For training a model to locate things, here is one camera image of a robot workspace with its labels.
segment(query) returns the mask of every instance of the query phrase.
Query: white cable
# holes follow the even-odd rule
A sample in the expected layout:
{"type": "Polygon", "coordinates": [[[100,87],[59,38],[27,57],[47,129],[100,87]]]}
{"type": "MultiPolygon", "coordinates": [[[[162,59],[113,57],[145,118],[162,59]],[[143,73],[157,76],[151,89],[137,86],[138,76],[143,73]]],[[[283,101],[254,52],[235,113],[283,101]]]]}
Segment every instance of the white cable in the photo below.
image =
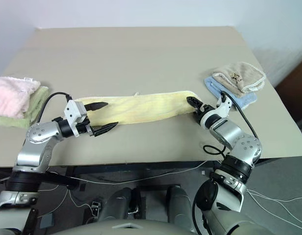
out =
{"type": "Polygon", "coordinates": [[[2,181],[5,181],[5,180],[8,180],[10,177],[6,177],[6,178],[3,178],[3,179],[0,179],[0,182],[2,181]]]}
{"type": "Polygon", "coordinates": [[[187,172],[189,170],[194,170],[199,168],[200,166],[202,166],[203,164],[205,164],[207,161],[204,161],[203,163],[199,164],[198,166],[191,168],[191,169],[187,169],[187,170],[181,170],[178,172],[169,172],[166,174],[162,174],[162,175],[156,175],[156,176],[151,176],[151,177],[147,177],[147,178],[142,178],[142,179],[138,179],[138,180],[130,180],[130,181],[125,181],[125,182],[119,182],[119,183],[107,183],[107,182],[96,182],[96,181],[91,181],[91,180],[84,180],[84,179],[80,179],[80,178],[76,178],[76,177],[71,177],[72,179],[76,179],[76,180],[81,180],[81,181],[85,181],[85,182],[89,182],[89,183],[93,183],[93,184],[101,184],[101,185],[122,185],[122,184],[128,184],[128,183],[132,183],[132,182],[137,182],[137,181],[142,181],[142,180],[148,180],[148,179],[154,179],[154,178],[158,178],[158,177],[162,177],[162,176],[166,176],[166,175],[173,175],[173,174],[179,174],[179,173],[183,173],[183,172],[187,172]]]}
{"type": "Polygon", "coordinates": [[[264,211],[266,211],[267,213],[269,213],[269,214],[271,214],[271,215],[273,215],[274,217],[276,217],[276,218],[279,218],[279,219],[281,219],[281,220],[283,220],[283,221],[285,221],[286,223],[289,223],[289,224],[291,224],[291,225],[294,225],[295,227],[297,227],[297,228],[299,228],[299,229],[302,229],[302,227],[300,227],[300,226],[298,226],[298,225],[296,225],[296,224],[294,224],[294,223],[292,223],[292,222],[290,222],[290,221],[288,221],[288,220],[286,220],[286,219],[283,219],[283,218],[281,218],[281,217],[279,217],[278,215],[276,215],[276,214],[273,214],[272,212],[270,212],[270,211],[268,211],[267,209],[265,209],[255,198],[254,198],[254,196],[249,192],[249,191],[247,191],[247,193],[250,195],[250,197],[256,202],[256,204],[258,204],[258,206],[260,206],[264,211]]]}
{"type": "Polygon", "coordinates": [[[67,193],[68,193],[68,190],[66,190],[66,193],[65,193],[65,196],[64,196],[63,200],[60,202],[60,204],[59,204],[55,209],[53,209],[52,211],[50,211],[50,212],[48,212],[48,213],[45,213],[44,215],[50,214],[50,213],[56,211],[56,210],[63,204],[63,202],[65,201],[66,196],[67,196],[67,193]]]}
{"type": "MultiPolygon", "coordinates": [[[[268,196],[265,196],[265,195],[255,191],[255,190],[248,189],[248,191],[255,192],[255,193],[257,193],[257,194],[259,194],[263,197],[268,197],[268,196]]],[[[279,201],[279,202],[291,202],[291,201],[295,201],[295,200],[298,200],[298,199],[302,199],[302,197],[295,197],[295,198],[292,198],[292,199],[289,199],[289,200],[281,200],[281,199],[275,199],[275,198],[270,198],[270,199],[273,199],[273,200],[276,200],[276,201],[279,201]]]]}
{"type": "Polygon", "coordinates": [[[295,220],[297,220],[297,221],[299,221],[299,222],[301,222],[302,223],[302,221],[300,220],[300,219],[298,219],[297,217],[295,217],[281,202],[279,202],[278,200],[276,200],[276,199],[272,199],[272,198],[270,198],[270,197],[267,197],[267,196],[264,196],[264,195],[259,195],[259,194],[256,194],[256,193],[251,193],[252,195],[254,195],[254,196],[258,196],[258,197],[262,197],[262,198],[264,198],[264,199],[267,199],[267,200],[271,200],[271,201],[274,201],[274,202],[277,202],[277,203],[279,203],[286,211],[287,211],[287,213],[289,213],[295,220]]]}
{"type": "Polygon", "coordinates": [[[57,185],[56,187],[51,188],[51,189],[42,189],[42,190],[39,190],[38,192],[48,192],[48,191],[53,191],[53,190],[57,189],[58,187],[59,187],[59,185],[57,185]]]}
{"type": "Polygon", "coordinates": [[[93,217],[96,217],[96,216],[93,214],[93,212],[92,212],[92,208],[91,208],[91,206],[90,206],[89,204],[85,203],[85,204],[82,204],[82,205],[80,205],[80,206],[76,204],[76,202],[73,200],[73,197],[72,197],[72,194],[71,194],[71,191],[70,191],[70,190],[69,190],[69,196],[70,196],[70,198],[71,198],[72,202],[74,203],[74,205],[75,205],[76,207],[83,207],[83,206],[87,206],[87,207],[89,207],[89,208],[90,208],[90,211],[91,211],[92,216],[93,216],[93,217]]]}
{"type": "Polygon", "coordinates": [[[88,224],[90,222],[90,220],[94,219],[95,217],[94,216],[91,216],[89,219],[87,219],[86,223],[85,224],[88,224]]]}

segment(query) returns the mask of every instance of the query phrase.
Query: pink towel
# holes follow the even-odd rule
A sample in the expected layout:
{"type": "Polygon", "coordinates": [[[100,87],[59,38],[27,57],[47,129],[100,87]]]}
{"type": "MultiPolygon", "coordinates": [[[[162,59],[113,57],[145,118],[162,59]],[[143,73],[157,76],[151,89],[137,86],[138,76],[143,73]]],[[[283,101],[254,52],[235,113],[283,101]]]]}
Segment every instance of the pink towel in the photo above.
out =
{"type": "Polygon", "coordinates": [[[31,78],[0,77],[0,117],[24,118],[30,95],[40,86],[31,78]]]}

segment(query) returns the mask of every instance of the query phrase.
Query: folded towel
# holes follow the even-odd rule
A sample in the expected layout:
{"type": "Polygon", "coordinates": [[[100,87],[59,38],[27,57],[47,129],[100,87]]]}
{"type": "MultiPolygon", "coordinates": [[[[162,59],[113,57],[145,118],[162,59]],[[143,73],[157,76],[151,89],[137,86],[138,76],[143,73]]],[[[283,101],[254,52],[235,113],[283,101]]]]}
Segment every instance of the folded towel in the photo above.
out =
{"type": "Polygon", "coordinates": [[[30,95],[39,86],[32,78],[0,77],[0,117],[24,118],[30,95]]]}
{"type": "Polygon", "coordinates": [[[187,103],[188,96],[198,96],[190,91],[146,94],[119,97],[87,97],[77,101],[83,104],[107,102],[102,109],[88,111],[91,125],[105,125],[111,122],[131,124],[157,121],[179,114],[194,112],[195,109],[187,103]]]}
{"type": "Polygon", "coordinates": [[[38,90],[30,96],[29,108],[24,113],[24,118],[0,117],[0,125],[28,129],[31,123],[37,118],[48,96],[49,89],[47,87],[39,87],[38,90]]]}
{"type": "Polygon", "coordinates": [[[257,101],[257,96],[255,93],[247,93],[241,98],[237,98],[232,92],[230,92],[226,87],[224,87],[221,83],[217,82],[215,79],[213,79],[212,76],[207,77],[204,80],[204,83],[209,91],[211,91],[212,94],[214,94],[217,98],[220,98],[221,91],[227,92],[233,99],[236,101],[236,103],[239,105],[241,109],[246,109],[248,105],[251,103],[254,103],[257,101]]]}
{"type": "Polygon", "coordinates": [[[255,66],[237,62],[216,68],[212,76],[237,97],[263,88],[266,75],[255,66]]]}

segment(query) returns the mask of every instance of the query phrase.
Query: white wall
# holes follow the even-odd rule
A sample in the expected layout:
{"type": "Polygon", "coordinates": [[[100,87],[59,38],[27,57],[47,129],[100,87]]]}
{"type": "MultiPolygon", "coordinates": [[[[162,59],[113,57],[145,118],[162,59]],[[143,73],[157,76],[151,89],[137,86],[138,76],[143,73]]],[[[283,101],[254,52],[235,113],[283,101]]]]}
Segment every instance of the white wall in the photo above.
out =
{"type": "Polygon", "coordinates": [[[35,27],[223,25],[273,85],[302,60],[302,0],[0,0],[0,73],[35,27]]]}

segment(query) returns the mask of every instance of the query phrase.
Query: beige towel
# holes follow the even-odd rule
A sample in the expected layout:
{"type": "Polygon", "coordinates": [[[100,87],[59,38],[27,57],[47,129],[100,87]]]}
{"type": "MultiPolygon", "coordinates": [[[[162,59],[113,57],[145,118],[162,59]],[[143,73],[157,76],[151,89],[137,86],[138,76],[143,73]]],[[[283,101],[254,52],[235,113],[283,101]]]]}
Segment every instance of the beige towel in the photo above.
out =
{"type": "Polygon", "coordinates": [[[131,124],[157,121],[179,114],[194,112],[186,98],[198,96],[190,91],[146,94],[117,97],[86,97],[78,99],[83,104],[107,102],[108,105],[95,111],[88,111],[92,126],[101,126],[111,122],[131,124]]]}
{"type": "Polygon", "coordinates": [[[239,98],[245,93],[261,90],[266,78],[264,72],[245,62],[231,63],[216,68],[212,76],[239,98]]]}

